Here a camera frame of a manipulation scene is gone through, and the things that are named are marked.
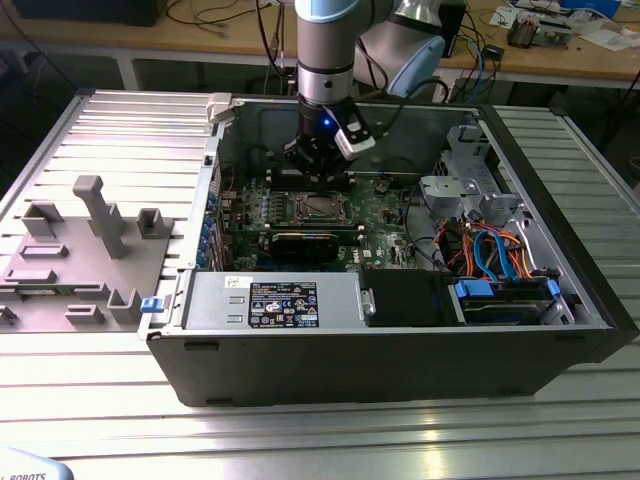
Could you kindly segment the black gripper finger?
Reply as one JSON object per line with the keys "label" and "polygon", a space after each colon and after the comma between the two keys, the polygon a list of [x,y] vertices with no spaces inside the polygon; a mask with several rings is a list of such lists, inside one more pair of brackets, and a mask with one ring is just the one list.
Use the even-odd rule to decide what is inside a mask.
{"label": "black gripper finger", "polygon": [[324,180],[324,157],[312,138],[296,137],[284,145],[283,154],[291,165],[313,182],[321,183]]}
{"label": "black gripper finger", "polygon": [[322,181],[332,183],[345,176],[352,162],[345,159],[325,159],[322,162]]}

